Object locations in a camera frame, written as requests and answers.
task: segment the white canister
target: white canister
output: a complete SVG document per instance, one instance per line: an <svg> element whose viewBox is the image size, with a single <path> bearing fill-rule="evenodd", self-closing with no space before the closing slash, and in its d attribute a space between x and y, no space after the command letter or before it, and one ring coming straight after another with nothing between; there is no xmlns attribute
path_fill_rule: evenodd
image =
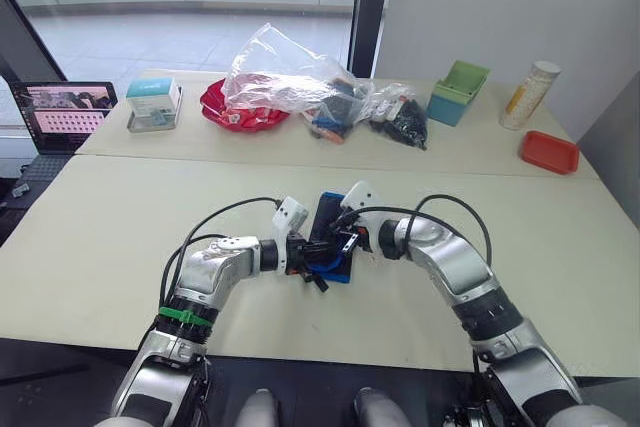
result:
<svg viewBox="0 0 640 427"><path fill-rule="evenodd" d="M560 72L560 67L551 62L534 62L529 76L518 87L509 105L500 114L500 124L510 130L520 130L524 127Z"/></svg>

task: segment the tissue box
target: tissue box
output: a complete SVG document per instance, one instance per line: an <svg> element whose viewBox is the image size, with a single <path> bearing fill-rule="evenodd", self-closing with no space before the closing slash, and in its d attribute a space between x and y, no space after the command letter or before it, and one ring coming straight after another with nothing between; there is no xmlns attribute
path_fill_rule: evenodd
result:
<svg viewBox="0 0 640 427"><path fill-rule="evenodd" d="M154 112L175 114L179 98L172 77L134 80L127 90L127 101L136 117L149 117Z"/></svg>

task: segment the tabletop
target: tabletop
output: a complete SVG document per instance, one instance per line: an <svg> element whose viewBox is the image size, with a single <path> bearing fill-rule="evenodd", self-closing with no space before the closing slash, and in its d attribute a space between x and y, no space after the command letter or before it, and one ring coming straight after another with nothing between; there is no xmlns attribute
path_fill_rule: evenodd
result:
<svg viewBox="0 0 640 427"><path fill-rule="evenodd" d="M574 375L640 375L638 231L599 180L74 157L0 249L0 335L135 348L153 319L163 266L191 227L231 202L323 191L363 179L388 205L456 195L484 218L493 267ZM482 252L473 219L439 215ZM272 211L246 206L203 232L270 236ZM303 233L312 223L307 220ZM471 350L427 273L357 252L352 282L324 294L297 276L242 281L209 352L469 370Z"/></svg>
<svg viewBox="0 0 640 427"><path fill-rule="evenodd" d="M269 165L301 165L375 169L388 171L477 173L523 176L556 176L520 159L518 150L527 130L539 130L569 140L546 106L541 105L527 129L513 132L498 123L498 114L509 102L515 86L487 83L456 127L428 122L427 151L387 139L366 125L357 126L343 145L309 134L299 116L277 128L255 134L224 130L202 116L200 96L222 73L147 71L147 77L173 75L184 89L176 129L130 133L131 109L122 100L78 150L79 154L118 155L160 159L206 160ZM392 80L375 79L377 87ZM433 82L410 81L425 95ZM584 156L574 177L597 179Z"/></svg>

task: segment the white wall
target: white wall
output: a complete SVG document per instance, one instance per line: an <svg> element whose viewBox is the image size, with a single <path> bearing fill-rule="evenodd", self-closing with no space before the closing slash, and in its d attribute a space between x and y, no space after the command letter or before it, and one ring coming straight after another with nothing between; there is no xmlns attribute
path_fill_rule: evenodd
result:
<svg viewBox="0 0 640 427"><path fill-rule="evenodd" d="M547 104L580 138L638 71L638 0L390 0L376 77L440 78L456 59L518 83L563 73Z"/></svg>

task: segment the green container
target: green container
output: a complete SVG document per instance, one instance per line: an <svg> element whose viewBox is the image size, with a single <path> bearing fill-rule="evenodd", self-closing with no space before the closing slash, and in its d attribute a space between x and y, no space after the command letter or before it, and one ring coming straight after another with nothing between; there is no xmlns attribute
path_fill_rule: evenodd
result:
<svg viewBox="0 0 640 427"><path fill-rule="evenodd" d="M436 82L433 93L458 104L473 100L487 80L491 70L456 60L447 77Z"/></svg>

